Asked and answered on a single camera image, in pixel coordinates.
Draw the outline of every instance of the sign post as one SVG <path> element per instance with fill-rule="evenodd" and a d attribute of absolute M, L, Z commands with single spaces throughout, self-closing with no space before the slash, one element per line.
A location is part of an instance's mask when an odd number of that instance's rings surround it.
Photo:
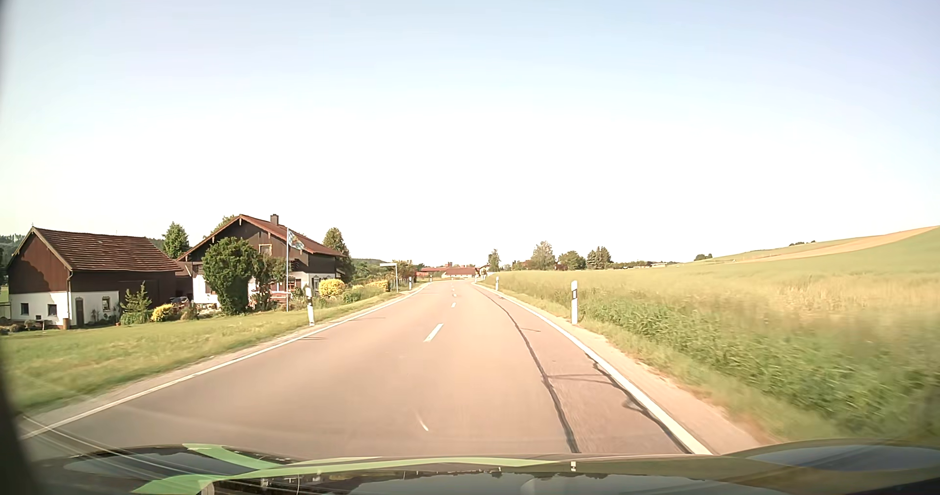
<path fill-rule="evenodd" d="M 379 264 L 380 267 L 395 267 L 395 293 L 399 291 L 399 263 L 397 261 L 383 261 Z"/>
<path fill-rule="evenodd" d="M 571 323 L 578 324 L 578 281 L 571 281 Z"/>
<path fill-rule="evenodd" d="M 306 320 L 313 326 L 313 291 L 306 286 Z"/>

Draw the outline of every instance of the yellow shrub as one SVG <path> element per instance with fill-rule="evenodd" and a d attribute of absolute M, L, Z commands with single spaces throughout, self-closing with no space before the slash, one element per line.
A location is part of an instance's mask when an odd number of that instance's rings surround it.
<path fill-rule="evenodd" d="M 388 281 L 375 281 L 374 283 L 368 283 L 369 287 L 377 287 L 382 291 L 388 291 Z"/>
<path fill-rule="evenodd" d="M 320 283 L 321 297 L 339 297 L 346 290 L 346 283 L 340 279 L 328 279 Z"/>
<path fill-rule="evenodd" d="M 176 310 L 173 309 L 172 304 L 164 304 L 163 306 L 157 306 L 153 309 L 153 314 L 150 315 L 150 321 L 153 323 L 161 323 L 163 321 L 172 321 L 175 319 Z"/>

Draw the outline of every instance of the road marking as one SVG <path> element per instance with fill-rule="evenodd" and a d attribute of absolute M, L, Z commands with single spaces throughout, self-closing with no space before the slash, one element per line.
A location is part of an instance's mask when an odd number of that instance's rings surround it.
<path fill-rule="evenodd" d="M 476 287 L 484 288 L 490 293 L 494 293 L 500 297 L 503 297 L 500 293 L 486 286 L 477 285 Z M 627 392 L 629 392 L 634 397 L 637 403 L 639 403 L 644 408 L 646 408 L 653 418 L 659 420 L 660 423 L 665 425 L 665 427 L 669 429 L 669 432 L 671 432 L 673 436 L 676 437 L 677 440 L 682 442 L 682 445 L 687 447 L 689 451 L 695 454 L 713 454 L 711 453 L 711 451 L 709 451 L 707 447 L 705 447 L 705 445 L 702 442 L 698 441 L 696 437 L 692 436 L 691 433 L 685 430 L 685 427 L 681 426 L 679 422 L 676 422 L 671 416 L 669 416 L 669 414 L 663 410 L 663 407 L 656 405 L 656 403 L 652 401 L 652 398 L 650 396 L 646 395 L 646 393 L 643 393 L 643 391 L 641 391 L 641 389 L 637 385 L 634 385 L 631 381 L 629 381 L 626 377 L 624 377 L 623 374 L 621 374 L 609 362 L 605 361 L 601 356 L 597 355 L 597 353 L 595 353 L 594 350 L 591 350 L 590 348 L 588 348 L 584 343 L 579 341 L 576 337 L 574 337 L 570 333 L 566 332 L 563 328 L 555 324 L 554 321 L 544 317 L 541 313 L 535 311 L 534 309 L 529 308 L 528 306 L 524 305 L 522 302 L 518 302 L 514 298 L 511 299 L 511 297 L 504 297 L 504 298 L 506 300 L 509 300 L 516 306 L 519 306 L 520 308 L 525 309 L 529 313 L 532 313 L 534 316 L 538 317 L 539 319 L 544 320 L 547 323 L 547 325 L 554 328 L 555 330 L 558 330 L 558 332 L 561 333 L 561 335 L 564 335 L 565 337 L 568 338 L 569 341 L 574 343 L 578 348 L 581 348 L 582 350 L 584 350 L 584 353 L 587 354 L 588 357 L 597 361 L 597 363 L 601 366 L 601 368 L 603 368 L 605 372 L 608 375 L 610 375 L 610 377 L 615 379 L 617 383 L 620 384 L 621 387 L 626 389 Z"/>
<path fill-rule="evenodd" d="M 430 343 L 430 340 L 433 339 L 434 336 L 437 335 L 437 333 L 441 331 L 441 328 L 443 327 L 444 327 L 444 323 L 440 323 L 439 325 L 435 326 L 434 330 L 431 330 L 430 333 L 428 334 L 428 337 L 424 338 L 424 342 Z"/>
<path fill-rule="evenodd" d="M 263 354 L 263 353 L 265 353 L 265 352 L 269 352 L 269 351 L 271 351 L 271 350 L 274 350 L 275 348 L 279 348 L 279 347 L 284 346 L 284 345 L 289 345 L 289 344 L 293 343 L 294 341 L 299 341 L 300 339 L 304 339 L 304 338 L 306 338 L 306 337 L 310 337 L 311 335 L 316 335 L 316 334 L 318 334 L 318 333 L 320 333 L 320 332 L 322 332 L 322 331 L 324 331 L 324 330 L 329 330 L 329 329 L 331 329 L 331 328 L 333 328 L 333 327 L 337 327 L 337 326 L 339 326 L 339 325 L 341 325 L 341 324 L 343 324 L 343 323 L 347 323 L 347 322 L 349 322 L 349 321 L 351 321 L 351 320 L 358 319 L 359 317 L 368 315 L 368 314 L 370 314 L 370 313 L 372 313 L 372 312 L 378 311 L 379 309 L 387 308 L 387 307 L 391 306 L 392 304 L 398 304 L 399 302 L 402 302 L 403 300 L 405 300 L 405 299 L 407 299 L 407 298 L 409 298 L 409 297 L 413 297 L 413 296 L 417 295 L 418 293 L 421 293 L 421 290 L 423 290 L 425 287 L 427 287 L 427 286 L 421 286 L 421 287 L 419 287 L 419 288 L 417 289 L 417 291 L 416 291 L 415 293 L 410 293 L 410 294 L 408 294 L 408 295 L 406 295 L 406 296 L 404 296 L 404 297 L 396 298 L 395 300 L 391 300 L 391 301 L 389 301 L 389 302 L 386 302 L 386 303 L 382 304 L 382 306 L 379 306 L 378 308 L 370 309 L 370 310 L 368 310 L 368 311 L 363 311 L 362 313 L 359 313 L 359 314 L 357 314 L 357 315 L 353 315 L 352 317 L 343 319 L 343 320 L 338 321 L 338 322 L 335 322 L 335 323 L 331 323 L 330 325 L 325 326 L 325 327 L 323 327 L 323 328 L 320 328 L 320 329 L 317 329 L 317 330 L 313 330 L 312 332 L 309 332 L 309 333 L 304 333 L 303 335 L 298 335 L 297 337 L 292 337 L 292 338 L 288 339 L 287 341 L 284 341 L 284 342 L 282 342 L 282 343 L 278 343 L 277 345 L 268 346 L 267 348 L 262 348 L 261 350 L 259 350 L 259 351 L 257 351 L 257 352 L 252 352 L 252 353 L 250 353 L 250 354 L 245 354 L 245 355 L 243 355 L 243 356 L 241 356 L 241 357 L 235 357 L 234 359 L 231 359 L 231 360 L 226 361 L 226 362 L 224 362 L 224 363 L 219 363 L 219 364 L 216 365 L 216 366 L 212 366 L 212 367 L 206 368 L 206 369 L 204 369 L 204 370 L 200 370 L 199 372 L 194 372 L 193 374 L 190 374 L 189 376 L 178 377 L 178 378 L 176 378 L 176 379 L 174 379 L 174 380 L 172 380 L 172 381 L 167 381 L 166 383 L 163 383 L 162 385 L 157 385 L 156 387 L 149 388 L 149 389 L 147 389 L 146 391 L 141 391 L 141 392 L 139 392 L 139 393 L 131 394 L 130 396 L 123 397 L 123 398 L 121 398 L 121 399 L 119 399 L 119 400 L 115 400 L 115 401 L 113 401 L 113 402 L 111 402 L 111 403 L 108 403 L 108 404 L 105 404 L 105 405 L 96 406 L 95 408 L 92 408 L 92 409 L 90 409 L 90 410 L 87 410 L 87 411 L 85 411 L 85 412 L 82 412 L 82 413 L 80 413 L 80 414 L 77 414 L 77 415 L 75 415 L 75 416 L 71 416 L 71 417 L 69 417 L 69 418 L 65 418 L 64 420 L 60 420 L 60 421 L 58 421 L 58 422 L 55 422 L 54 424 L 43 425 L 43 426 L 42 426 L 41 428 L 39 428 L 39 429 L 36 429 L 36 430 L 34 430 L 34 431 L 30 431 L 30 432 L 26 433 L 24 436 L 22 436 L 22 437 L 20 438 L 20 440 L 26 440 L 26 439 L 28 439 L 28 438 L 35 437 L 36 435 L 41 435 L 42 433 L 44 433 L 44 432 L 46 432 L 46 431 L 55 429 L 55 428 L 57 428 L 57 427 L 62 427 L 62 426 L 65 425 L 65 424 L 71 424 L 72 422 L 76 422 L 76 421 L 80 420 L 81 418 L 85 418 L 85 417 L 91 416 L 92 414 L 96 414 L 96 413 L 98 413 L 98 412 L 101 412 L 101 411 L 103 411 L 103 410 L 106 410 L 106 409 L 108 409 L 108 408 L 111 408 L 112 406 L 117 406 L 117 405 L 120 405 L 120 404 L 122 404 L 122 403 L 129 402 L 129 401 L 131 401 L 131 400 L 133 400 L 133 399 L 137 399 L 137 398 L 139 398 L 139 397 L 141 397 L 141 396 L 146 396 L 146 395 L 149 394 L 149 393 L 156 393 L 157 391 L 160 391 L 160 390 L 165 389 L 165 388 L 167 388 L 167 387 L 171 387 L 171 386 L 173 386 L 173 385 L 176 385 L 177 383 L 182 383 L 183 381 L 188 381 L 188 380 L 190 380 L 190 379 L 192 379 L 192 378 L 194 378 L 194 377 L 196 377 L 196 376 L 202 376 L 203 374 L 208 374 L 209 372 L 212 372 L 213 370 L 218 370 L 218 369 L 220 369 L 220 368 L 229 366 L 230 364 L 237 363 L 237 362 L 239 362 L 239 361 L 244 361 L 245 359 L 248 359 L 248 358 L 250 358 L 250 357 L 255 357 L 255 356 L 260 355 L 260 354 Z M 34 424 L 39 424 L 39 422 L 37 422 L 36 420 L 30 420 L 30 421 L 33 422 Z"/>
<path fill-rule="evenodd" d="M 419 424 L 421 424 L 422 427 L 424 427 L 424 430 L 430 431 L 430 429 L 428 428 L 428 426 L 427 426 L 427 425 L 424 425 L 424 421 L 421 420 L 421 416 L 420 416 L 417 412 L 415 413 L 415 416 L 417 416 L 417 422 L 418 422 Z"/>

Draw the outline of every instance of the grass verge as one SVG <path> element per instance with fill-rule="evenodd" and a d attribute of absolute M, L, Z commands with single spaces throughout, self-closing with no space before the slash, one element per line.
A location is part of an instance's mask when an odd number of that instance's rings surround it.
<path fill-rule="evenodd" d="M 316 321 L 331 322 L 399 296 L 383 293 L 318 309 Z M 301 309 L 94 330 L 21 332 L 0 338 L 0 357 L 8 397 L 19 411 L 32 412 L 268 341 L 306 325 L 306 310 Z"/>

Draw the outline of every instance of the distant building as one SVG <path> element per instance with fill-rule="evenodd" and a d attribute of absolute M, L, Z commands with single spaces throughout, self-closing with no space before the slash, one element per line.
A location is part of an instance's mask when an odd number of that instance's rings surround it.
<path fill-rule="evenodd" d="M 476 267 L 452 267 L 444 272 L 445 279 L 470 279 L 479 275 Z"/>

